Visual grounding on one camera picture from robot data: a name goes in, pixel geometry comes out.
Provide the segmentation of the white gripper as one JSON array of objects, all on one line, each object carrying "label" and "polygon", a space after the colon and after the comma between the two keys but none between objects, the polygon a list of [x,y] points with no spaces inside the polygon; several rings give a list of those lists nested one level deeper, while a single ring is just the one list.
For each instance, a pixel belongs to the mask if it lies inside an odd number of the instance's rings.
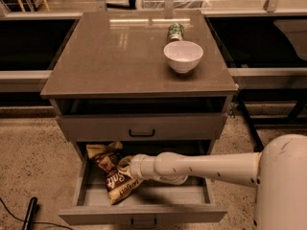
[{"label": "white gripper", "polygon": [[156,178],[154,161],[154,156],[145,154],[137,154],[135,156],[128,155],[119,161],[118,167],[124,169],[125,167],[130,166],[130,174],[133,178],[150,180]]}]

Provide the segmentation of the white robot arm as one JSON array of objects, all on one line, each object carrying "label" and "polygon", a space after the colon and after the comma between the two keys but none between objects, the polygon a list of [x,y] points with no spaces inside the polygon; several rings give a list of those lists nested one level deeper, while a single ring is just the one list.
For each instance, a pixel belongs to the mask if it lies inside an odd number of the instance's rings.
[{"label": "white robot arm", "polygon": [[133,179],[181,185],[209,178],[256,189],[254,230],[307,230],[307,137],[287,134],[253,153],[185,156],[162,152],[123,158],[120,172]]}]

